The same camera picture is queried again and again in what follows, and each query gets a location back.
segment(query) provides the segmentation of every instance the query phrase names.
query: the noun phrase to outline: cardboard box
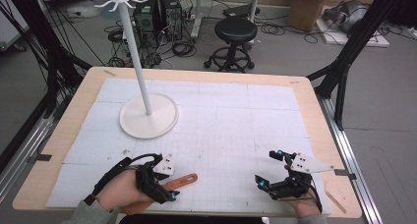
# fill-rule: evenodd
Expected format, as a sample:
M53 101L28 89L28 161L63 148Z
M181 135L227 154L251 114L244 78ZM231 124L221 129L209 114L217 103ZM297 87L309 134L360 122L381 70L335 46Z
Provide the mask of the cardboard box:
M310 31L321 13L325 0L291 0L288 26Z

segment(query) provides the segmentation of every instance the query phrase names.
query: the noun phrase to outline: gray floor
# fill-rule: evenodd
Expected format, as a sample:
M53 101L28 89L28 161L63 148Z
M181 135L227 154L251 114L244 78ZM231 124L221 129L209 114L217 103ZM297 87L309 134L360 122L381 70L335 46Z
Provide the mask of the gray floor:
M211 10L221 17L221 4ZM286 10L261 7L261 18L280 17ZM111 56L111 43L104 28L115 20L103 17L75 23L79 33L97 55L106 62ZM203 62L224 43L213 34L214 20L203 23L197 53L192 58L170 58L162 69L216 71L205 69ZM87 47L69 31L76 53L84 60L100 66ZM324 44L308 43L303 34L287 31L284 35L259 33L250 55L256 64L251 74L307 76L330 64L342 49ZM348 78L343 123L353 151L358 159L368 188L384 223L417 223L417 42L395 34L386 36L389 48L367 47L354 62ZM0 54L0 151L25 121L44 95L45 83L32 54L27 51ZM17 211L12 201L30 171L30 165L16 185L0 203L2 223L59 223L69 218L70 211ZM329 223L366 223L364 218L330 219ZM272 219L272 223L295 223L293 219Z

